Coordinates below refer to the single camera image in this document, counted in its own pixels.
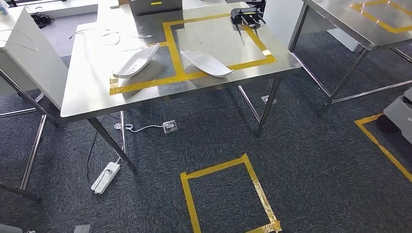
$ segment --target floor outlet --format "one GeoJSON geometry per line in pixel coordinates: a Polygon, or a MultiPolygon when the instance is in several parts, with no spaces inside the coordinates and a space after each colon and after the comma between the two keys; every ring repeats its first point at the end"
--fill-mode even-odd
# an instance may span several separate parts
{"type": "Polygon", "coordinates": [[[177,124],[175,120],[166,121],[163,123],[163,130],[166,134],[177,131],[177,124]]]}
{"type": "MultiPolygon", "coordinates": [[[[260,97],[260,98],[263,100],[263,102],[265,102],[265,104],[268,103],[269,96],[263,96],[263,97],[260,97]]],[[[276,99],[275,99],[275,100],[273,100],[273,104],[272,104],[272,105],[274,105],[274,104],[276,104],[276,103],[277,103],[277,101],[276,101],[276,99]]]]}

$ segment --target black cable bundle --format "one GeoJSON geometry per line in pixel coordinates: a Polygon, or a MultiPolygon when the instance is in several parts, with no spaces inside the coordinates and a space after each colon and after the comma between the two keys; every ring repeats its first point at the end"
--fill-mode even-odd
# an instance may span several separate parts
{"type": "Polygon", "coordinates": [[[36,24],[39,26],[39,28],[44,28],[47,25],[54,22],[54,19],[50,18],[47,15],[42,15],[39,12],[31,14],[31,16],[36,22],[36,24]]]}

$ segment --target yellow tape square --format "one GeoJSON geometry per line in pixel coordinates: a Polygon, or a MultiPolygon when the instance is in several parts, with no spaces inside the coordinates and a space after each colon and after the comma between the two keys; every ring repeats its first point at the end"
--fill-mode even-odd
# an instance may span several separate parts
{"type": "Polygon", "coordinates": [[[377,147],[382,151],[383,154],[402,172],[402,174],[412,182],[412,174],[386,149],[379,143],[379,141],[373,136],[373,134],[367,130],[365,127],[366,123],[372,122],[377,120],[383,114],[377,114],[374,116],[369,116],[363,119],[359,119],[355,121],[355,124],[359,127],[359,129],[375,144],[377,147]]]}
{"type": "Polygon", "coordinates": [[[364,7],[366,7],[366,6],[376,6],[378,4],[387,4],[387,5],[389,5],[393,8],[401,11],[401,12],[406,13],[409,16],[412,16],[412,12],[410,10],[405,9],[402,6],[396,4],[395,2],[393,2],[393,0],[370,1],[370,2],[365,2],[365,3],[361,3],[361,4],[351,5],[350,7],[352,7],[353,9],[358,11],[361,15],[363,15],[366,18],[368,18],[369,20],[375,22],[376,24],[383,27],[384,29],[386,29],[389,32],[404,33],[404,32],[408,32],[408,31],[412,30],[412,25],[407,26],[407,27],[392,27],[388,23],[378,19],[376,16],[374,16],[374,15],[368,13],[366,10],[364,10],[364,7]]]}
{"type": "Polygon", "coordinates": [[[260,185],[258,177],[255,171],[253,170],[252,164],[250,163],[247,155],[244,154],[242,155],[241,158],[228,161],[222,164],[218,164],[215,166],[211,166],[211,167],[193,172],[191,174],[186,174],[185,172],[180,173],[180,179],[182,180],[183,192],[185,194],[186,203],[188,205],[190,220],[192,222],[194,233],[201,233],[201,230],[200,230],[199,220],[197,218],[196,209],[195,209],[194,202],[193,202],[193,197],[192,197],[190,187],[189,187],[189,179],[199,178],[204,175],[207,175],[207,174],[210,174],[216,171],[220,171],[220,170],[232,167],[232,166],[236,166],[239,164],[245,164],[247,172],[250,178],[252,179],[253,185],[255,186],[255,190],[259,196],[260,202],[262,203],[263,208],[265,209],[266,215],[268,216],[270,220],[269,224],[266,224],[264,226],[248,231],[247,233],[270,233],[270,232],[277,233],[279,231],[282,231],[282,228],[280,227],[280,222],[279,220],[276,219],[276,216],[273,213],[272,208],[270,207],[270,204],[266,198],[266,195],[262,189],[262,186],[260,185]]]}
{"type": "MultiPolygon", "coordinates": [[[[223,18],[223,17],[230,17],[230,14],[221,14],[221,15],[215,15],[215,16],[207,16],[207,17],[199,17],[199,18],[191,18],[191,19],[177,20],[177,21],[171,21],[171,22],[164,22],[163,30],[165,33],[166,41],[160,43],[160,45],[168,46],[171,57],[172,57],[172,63],[173,63],[173,67],[175,69],[176,75],[172,77],[162,78],[162,79],[155,79],[155,80],[147,81],[147,82],[132,83],[126,86],[118,86],[119,80],[116,78],[111,78],[109,94],[115,95],[115,94],[130,92],[130,91],[137,91],[137,90],[141,90],[141,89],[152,87],[152,86],[178,83],[178,82],[183,82],[183,81],[188,81],[188,80],[208,76],[206,73],[202,71],[196,71],[196,72],[192,72],[189,74],[185,73],[183,69],[182,61],[180,60],[180,53],[177,49],[177,45],[173,37],[172,26],[184,24],[184,23],[198,22],[198,21],[203,21],[203,20],[223,18]]],[[[232,70],[240,70],[240,69],[257,67],[260,65],[265,65],[265,64],[276,62],[275,57],[270,53],[270,51],[261,42],[258,36],[252,31],[252,29],[250,29],[249,27],[244,27],[243,29],[249,35],[249,37],[253,40],[253,42],[256,44],[259,50],[263,53],[265,58],[257,60],[257,61],[251,61],[251,62],[246,62],[242,64],[231,65],[231,66],[228,66],[228,68],[232,70]]]]}

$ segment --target white power strip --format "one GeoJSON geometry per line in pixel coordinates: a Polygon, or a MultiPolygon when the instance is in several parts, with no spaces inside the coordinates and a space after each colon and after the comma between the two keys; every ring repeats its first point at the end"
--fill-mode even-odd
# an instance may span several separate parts
{"type": "Polygon", "coordinates": [[[102,194],[120,170],[120,165],[110,162],[91,186],[95,194],[102,194]]]}

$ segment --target gray carpet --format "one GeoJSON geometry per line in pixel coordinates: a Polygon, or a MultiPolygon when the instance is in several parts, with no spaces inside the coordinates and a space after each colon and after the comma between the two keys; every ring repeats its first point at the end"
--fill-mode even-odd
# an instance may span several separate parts
{"type": "MultiPolygon", "coordinates": [[[[409,47],[402,50],[411,53],[409,47]]],[[[327,33],[303,36],[296,52],[329,88],[357,57],[327,33]]],[[[391,51],[378,51],[344,93],[411,75],[411,64],[391,51]]],[[[286,233],[409,233],[411,182],[353,123],[382,112],[406,88],[334,105],[318,116],[315,110],[325,97],[301,71],[284,79],[259,138],[254,136],[253,115],[235,88],[131,109],[127,122],[137,128],[175,119],[179,131],[129,133],[129,153],[138,173],[132,175],[122,164],[103,195],[92,194],[86,179],[94,129],[86,121],[63,120],[59,128],[47,124],[28,187],[43,200],[34,203],[0,190],[0,223],[41,233],[69,233],[80,224],[90,224],[91,232],[191,232],[179,174],[246,152],[286,233]]],[[[262,111],[260,97],[269,92],[268,82],[244,89],[262,111]]],[[[41,104],[57,114],[49,101],[41,104]]],[[[5,112],[27,105],[13,95],[0,98],[0,106],[5,112]]],[[[38,114],[0,119],[1,180],[19,184],[39,120],[38,114]]],[[[103,125],[120,142],[115,123],[106,116],[103,125]]],[[[98,136],[91,179],[115,160],[98,136]]],[[[243,165],[190,180],[189,185],[202,232],[245,232],[268,223],[243,165]]]]}

